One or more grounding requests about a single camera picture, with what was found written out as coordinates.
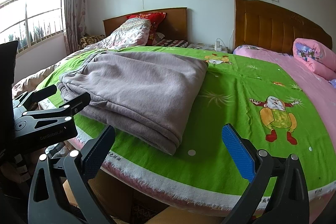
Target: blue gripper pad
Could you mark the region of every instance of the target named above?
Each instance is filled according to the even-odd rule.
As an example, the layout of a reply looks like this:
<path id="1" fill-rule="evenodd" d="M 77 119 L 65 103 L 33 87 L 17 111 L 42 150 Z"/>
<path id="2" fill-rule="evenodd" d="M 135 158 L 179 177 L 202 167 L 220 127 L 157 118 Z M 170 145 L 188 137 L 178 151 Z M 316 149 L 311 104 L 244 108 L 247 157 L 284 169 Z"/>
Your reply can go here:
<path id="1" fill-rule="evenodd" d="M 254 160 L 235 131 L 228 124 L 224 125 L 222 129 L 222 140 L 235 162 L 240 175 L 251 183 L 255 176 Z"/>

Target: green bedsheet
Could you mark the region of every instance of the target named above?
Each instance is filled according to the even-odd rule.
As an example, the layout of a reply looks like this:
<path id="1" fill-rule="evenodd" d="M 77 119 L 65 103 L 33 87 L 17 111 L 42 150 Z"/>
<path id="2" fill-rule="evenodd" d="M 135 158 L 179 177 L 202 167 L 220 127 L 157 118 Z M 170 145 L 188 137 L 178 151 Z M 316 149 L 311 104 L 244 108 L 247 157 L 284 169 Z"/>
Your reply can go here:
<path id="1" fill-rule="evenodd" d="M 38 89 L 56 84 L 61 73 L 77 68 L 96 51 L 68 60 Z M 121 51 L 170 52 L 216 60 L 220 64 L 210 61 L 182 144 L 173 156 L 119 130 L 116 130 L 112 152 L 176 182 L 217 193 L 241 195 L 248 181 L 241 178 L 221 139 L 223 125 L 231 123 L 240 136 L 248 138 L 257 149 L 265 149 L 278 157 L 297 154 L 308 190 L 319 189 L 336 180 L 336 169 L 330 168 L 336 165 L 334 148 L 319 114 L 300 87 L 278 65 L 237 55 L 215 56 L 211 51 L 189 48 L 132 47 Z M 56 107 L 63 104 L 59 91 L 49 100 Z M 162 103 L 169 102 L 162 98 Z M 105 128 L 104 124 L 80 114 L 75 116 L 75 123 L 92 138 Z M 269 142 L 265 136 L 272 129 L 277 139 Z M 288 131 L 297 145 L 287 140 Z M 274 183 L 271 179 L 265 196 L 271 195 Z"/>

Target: wooden headboard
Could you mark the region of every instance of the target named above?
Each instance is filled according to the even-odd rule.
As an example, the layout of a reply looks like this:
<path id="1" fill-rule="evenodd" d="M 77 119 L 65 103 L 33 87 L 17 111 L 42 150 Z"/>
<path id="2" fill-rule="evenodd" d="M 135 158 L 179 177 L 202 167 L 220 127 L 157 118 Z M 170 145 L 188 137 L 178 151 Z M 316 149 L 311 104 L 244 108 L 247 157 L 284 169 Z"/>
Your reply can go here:
<path id="1" fill-rule="evenodd" d="M 315 39 L 332 48 L 332 39 L 309 19 L 261 0 L 235 0 L 234 49 L 240 45 L 259 46 L 292 54 L 296 38 Z"/>
<path id="2" fill-rule="evenodd" d="M 157 28 L 157 32 L 163 33 L 165 35 L 165 39 L 188 40 L 186 7 L 149 10 L 128 15 L 149 13 L 166 13 L 165 19 Z M 120 25 L 127 20 L 126 17 L 128 15 L 103 20 L 106 36 L 108 37 L 114 30 L 119 28 Z"/>

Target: folded gray blanket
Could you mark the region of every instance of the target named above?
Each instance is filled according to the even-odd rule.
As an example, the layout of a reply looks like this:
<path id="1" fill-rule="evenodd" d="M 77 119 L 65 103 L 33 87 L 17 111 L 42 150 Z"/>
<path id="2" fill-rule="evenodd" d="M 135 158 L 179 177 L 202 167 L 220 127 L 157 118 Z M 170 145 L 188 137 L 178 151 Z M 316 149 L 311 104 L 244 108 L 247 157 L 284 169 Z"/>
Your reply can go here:
<path id="1" fill-rule="evenodd" d="M 208 64 L 161 52 L 97 52 L 59 77 L 61 97 L 91 95 L 81 114 L 173 155 Z"/>

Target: pink bedsheet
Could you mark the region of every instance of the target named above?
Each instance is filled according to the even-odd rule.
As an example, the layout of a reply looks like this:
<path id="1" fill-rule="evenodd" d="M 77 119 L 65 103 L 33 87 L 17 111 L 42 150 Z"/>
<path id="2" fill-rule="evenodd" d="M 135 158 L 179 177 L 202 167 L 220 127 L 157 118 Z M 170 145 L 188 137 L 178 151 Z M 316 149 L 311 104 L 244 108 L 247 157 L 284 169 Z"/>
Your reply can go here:
<path id="1" fill-rule="evenodd" d="M 336 151 L 336 89 L 328 81 L 312 73 L 304 64 L 289 55 L 249 46 L 237 48 L 235 54 L 268 61 L 282 67 L 315 106 Z M 331 196 L 332 193 L 322 197 L 321 200 L 310 201 L 310 223 L 320 214 Z"/>

